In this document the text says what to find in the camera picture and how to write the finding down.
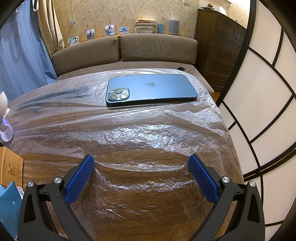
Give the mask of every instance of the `smartphone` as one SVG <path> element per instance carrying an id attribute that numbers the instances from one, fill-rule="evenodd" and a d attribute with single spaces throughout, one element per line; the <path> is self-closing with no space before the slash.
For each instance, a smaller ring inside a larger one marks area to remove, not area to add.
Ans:
<path id="1" fill-rule="evenodd" d="M 182 74 L 140 74 L 111 78 L 108 82 L 107 106 L 126 106 L 197 99 L 192 84 Z"/>

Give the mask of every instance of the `curtain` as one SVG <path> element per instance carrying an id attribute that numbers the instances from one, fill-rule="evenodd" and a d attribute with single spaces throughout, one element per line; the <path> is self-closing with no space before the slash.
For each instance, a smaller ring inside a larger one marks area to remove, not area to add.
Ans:
<path id="1" fill-rule="evenodd" d="M 38 1 L 38 22 L 47 52 L 52 56 L 64 48 L 64 41 L 54 10 L 53 0 Z"/>
<path id="2" fill-rule="evenodd" d="M 56 79 L 32 0 L 25 0 L 0 30 L 0 92 L 11 101 Z"/>

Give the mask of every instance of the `photograph print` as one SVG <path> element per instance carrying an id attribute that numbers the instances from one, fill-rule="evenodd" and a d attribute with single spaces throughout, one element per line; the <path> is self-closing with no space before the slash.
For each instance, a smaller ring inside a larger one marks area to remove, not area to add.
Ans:
<path id="1" fill-rule="evenodd" d="M 94 28 L 92 29 L 88 29 L 86 31 L 86 40 L 91 40 L 91 39 L 94 39 Z"/>
<path id="2" fill-rule="evenodd" d="M 110 35 L 115 35 L 113 24 L 105 26 L 105 36 L 110 36 Z"/>
<path id="3" fill-rule="evenodd" d="M 68 39 L 68 47 L 79 43 L 79 36 L 74 36 Z"/>
<path id="4" fill-rule="evenodd" d="M 129 34 L 129 28 L 128 27 L 120 27 L 118 28 L 119 34 Z"/>

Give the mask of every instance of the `clear plastic sheet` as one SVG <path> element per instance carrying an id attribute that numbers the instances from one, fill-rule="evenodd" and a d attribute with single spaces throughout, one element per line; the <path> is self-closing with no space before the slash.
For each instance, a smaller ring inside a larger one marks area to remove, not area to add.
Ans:
<path id="1" fill-rule="evenodd" d="M 185 75 L 197 100 L 106 107 L 110 78 L 158 73 Z M 193 153 L 220 175 L 243 183 L 216 104 L 199 80 L 179 70 L 130 69 L 73 77 L 24 94 L 9 107 L 14 134 L 7 146 L 24 158 L 24 186 L 30 180 L 50 182 L 85 154 L 94 156 L 95 170 L 71 205 L 94 240 L 187 241 L 212 207 L 189 173 L 187 161 Z"/>

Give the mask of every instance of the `floral wallpaper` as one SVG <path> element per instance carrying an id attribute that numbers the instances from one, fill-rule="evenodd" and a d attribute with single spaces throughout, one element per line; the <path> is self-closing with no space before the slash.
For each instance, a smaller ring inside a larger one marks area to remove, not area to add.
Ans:
<path id="1" fill-rule="evenodd" d="M 250 0 L 234 0 L 233 4 L 229 5 L 229 17 L 247 28 L 250 14 Z"/>
<path id="2" fill-rule="evenodd" d="M 155 20 L 165 24 L 168 34 L 169 20 L 180 21 L 179 35 L 194 37 L 199 0 L 55 0 L 54 7 L 65 46 L 68 38 L 79 36 L 86 40 L 86 30 L 95 28 L 95 37 L 105 36 L 105 25 L 114 24 L 115 34 L 119 27 L 129 27 L 135 32 L 138 19 Z M 75 19 L 76 28 L 70 24 Z"/>

